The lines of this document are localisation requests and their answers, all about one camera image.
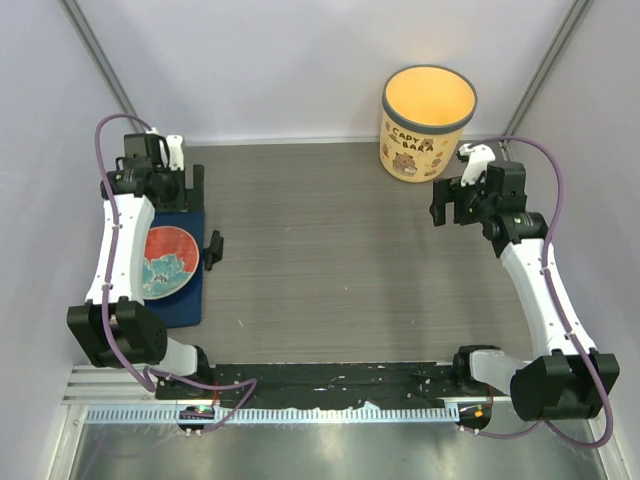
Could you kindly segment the left aluminium corner post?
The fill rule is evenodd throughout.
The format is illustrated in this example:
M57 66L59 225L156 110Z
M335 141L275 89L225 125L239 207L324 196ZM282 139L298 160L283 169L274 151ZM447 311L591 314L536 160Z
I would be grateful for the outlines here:
M91 58L96 70L104 81L120 111L136 116L137 112L122 85L119 76L105 53L97 35L91 27L81 5L76 0L59 0L72 28Z

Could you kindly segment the red and teal plate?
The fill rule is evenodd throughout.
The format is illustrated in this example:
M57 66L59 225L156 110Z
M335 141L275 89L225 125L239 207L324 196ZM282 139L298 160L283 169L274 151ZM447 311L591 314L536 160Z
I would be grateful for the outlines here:
M152 227L143 260L143 299L155 301L177 293L193 278L199 262L200 250L191 233L175 226Z

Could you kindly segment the blue tray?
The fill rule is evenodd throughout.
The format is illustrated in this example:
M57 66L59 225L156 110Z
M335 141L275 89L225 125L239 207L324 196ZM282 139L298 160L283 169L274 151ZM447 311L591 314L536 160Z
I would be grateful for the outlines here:
M191 233L200 250L200 262L195 275L184 288L164 299L144 300L145 306L170 329L196 326L202 319L204 214L158 213L151 228L156 226L175 226Z

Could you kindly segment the right aluminium corner post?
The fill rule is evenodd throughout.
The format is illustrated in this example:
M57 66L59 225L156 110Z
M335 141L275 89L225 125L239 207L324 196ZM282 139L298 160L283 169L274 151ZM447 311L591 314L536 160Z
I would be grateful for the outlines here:
M541 62L507 123L504 130L505 135L510 136L517 133L537 96L550 78L556 65L560 62L564 51L570 44L573 36L577 33L593 4L593 0L574 0L570 3L567 13L556 30Z

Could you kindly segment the aluminium corner post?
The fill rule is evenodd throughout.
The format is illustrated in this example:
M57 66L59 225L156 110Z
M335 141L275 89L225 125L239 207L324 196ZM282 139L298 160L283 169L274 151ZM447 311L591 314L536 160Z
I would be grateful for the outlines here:
M119 76L105 53L97 35L91 27L81 5L76 0L59 0L72 28L91 58L96 70L104 81L120 111L136 116L137 112L122 85Z
M537 96L550 78L556 65L560 62L564 51L570 44L573 36L577 33L593 4L593 0L574 0L570 3L567 13L556 30L541 62L507 123L504 130L505 135L510 136L517 133Z

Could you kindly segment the aluminium frame rail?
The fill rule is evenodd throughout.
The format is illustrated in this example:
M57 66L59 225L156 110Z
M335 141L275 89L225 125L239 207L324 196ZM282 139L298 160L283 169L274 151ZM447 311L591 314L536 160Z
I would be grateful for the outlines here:
M63 394L64 405L170 404L157 400L126 370L74 366Z

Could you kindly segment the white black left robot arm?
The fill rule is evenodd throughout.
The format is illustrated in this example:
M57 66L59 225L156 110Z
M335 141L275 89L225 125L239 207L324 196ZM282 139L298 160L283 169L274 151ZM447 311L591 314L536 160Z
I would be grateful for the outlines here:
M198 346L170 338L199 323L202 274L221 261L224 238L204 237L204 168L186 184L184 139L128 134L100 185L104 227L83 304L67 325L97 368L135 372L159 399L211 396L213 370Z

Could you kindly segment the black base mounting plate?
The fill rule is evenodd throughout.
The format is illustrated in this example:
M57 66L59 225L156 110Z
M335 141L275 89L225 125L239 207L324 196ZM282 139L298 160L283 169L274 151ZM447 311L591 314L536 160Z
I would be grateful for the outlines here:
M346 410L367 402L383 409L440 407L450 397L502 396L495 387L436 362L216 364L199 384L225 386L256 381L245 409Z

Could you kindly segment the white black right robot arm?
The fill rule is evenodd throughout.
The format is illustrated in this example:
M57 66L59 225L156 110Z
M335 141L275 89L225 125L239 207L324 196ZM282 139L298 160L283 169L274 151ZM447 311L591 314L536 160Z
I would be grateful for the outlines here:
M516 289L532 339L533 357L522 360L494 346L464 346L454 357L451 380L465 395L485 385L508 395L525 421L590 419L603 401L596 385L611 391L620 367L598 352L563 287L554 251L544 242L542 214L527 210L526 171L517 162L492 161L465 179L433 184L430 214L441 226L446 206L459 225L479 224Z

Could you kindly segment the yellow capybara trash bin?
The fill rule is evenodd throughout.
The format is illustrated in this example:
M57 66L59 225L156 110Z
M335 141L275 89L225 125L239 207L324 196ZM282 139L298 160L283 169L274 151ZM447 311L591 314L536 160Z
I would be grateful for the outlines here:
M478 96L473 84L451 68L414 65L389 77L381 104L381 164L394 178L420 184L445 170Z

